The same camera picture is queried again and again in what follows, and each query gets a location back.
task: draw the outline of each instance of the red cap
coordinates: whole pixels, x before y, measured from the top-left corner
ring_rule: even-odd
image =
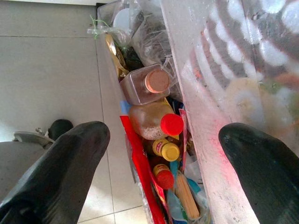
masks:
[[[168,113],[161,119],[161,129],[165,134],[178,135],[183,131],[184,122],[181,116]]]
[[[157,184],[164,190],[171,189],[174,184],[174,178],[169,170],[162,170],[156,176]]]

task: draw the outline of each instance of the yellow bottle cap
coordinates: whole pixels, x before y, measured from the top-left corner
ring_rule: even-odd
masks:
[[[175,161],[179,157],[179,148],[176,144],[167,143],[163,146],[162,156],[169,162]]]
[[[179,136],[178,135],[170,135],[170,137],[176,139],[176,140],[179,140]]]

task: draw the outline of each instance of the orange lid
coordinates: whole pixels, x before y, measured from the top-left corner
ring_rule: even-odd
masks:
[[[170,79],[166,71],[155,69],[145,77],[145,87],[152,93],[165,91],[170,84]]]
[[[161,129],[167,135],[178,135],[183,131],[184,122],[181,116],[168,113],[161,119]]]

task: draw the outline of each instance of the condiment bottle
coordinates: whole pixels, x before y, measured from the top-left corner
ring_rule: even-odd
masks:
[[[153,169],[157,184],[164,190],[171,189],[174,184],[173,175],[165,164],[158,164]]]
[[[151,169],[153,169],[158,164],[165,164],[166,166],[169,167],[169,161],[167,161],[163,157],[152,155],[152,154],[148,154],[147,156],[148,156],[149,165]]]
[[[163,157],[171,162],[179,157],[179,148],[177,145],[170,143],[167,139],[144,140],[143,148],[151,155]]]
[[[131,105],[148,104],[170,94],[169,75],[160,64],[128,73],[120,85],[126,100]]]
[[[183,131],[183,120],[173,113],[166,101],[132,106],[129,111],[131,124],[137,134],[147,140],[157,140]]]

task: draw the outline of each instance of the plastic bag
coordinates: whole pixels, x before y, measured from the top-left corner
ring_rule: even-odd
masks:
[[[200,219],[192,222],[192,224],[209,224],[212,218],[204,189],[194,180],[187,179],[187,181],[193,198],[196,204],[200,207]]]
[[[188,153],[186,153],[186,167],[184,175],[187,178],[190,178],[192,180],[195,180],[197,183],[202,183],[202,177],[198,165],[198,161],[195,155],[190,156]]]
[[[131,45],[144,66],[155,63],[171,75],[171,97],[182,102],[162,10],[157,1],[130,1]]]
[[[99,7],[98,19],[95,20],[94,18],[92,18],[93,25],[87,30],[87,32],[90,34],[95,34],[95,37],[98,34],[110,34],[118,46],[128,46],[131,41],[131,32],[128,30],[122,30],[120,28],[113,27],[114,19],[117,14],[121,10],[126,8],[129,8],[128,0],[120,0]]]
[[[171,214],[172,222],[174,224],[188,223],[186,212],[180,200],[171,190],[167,191],[167,205]]]

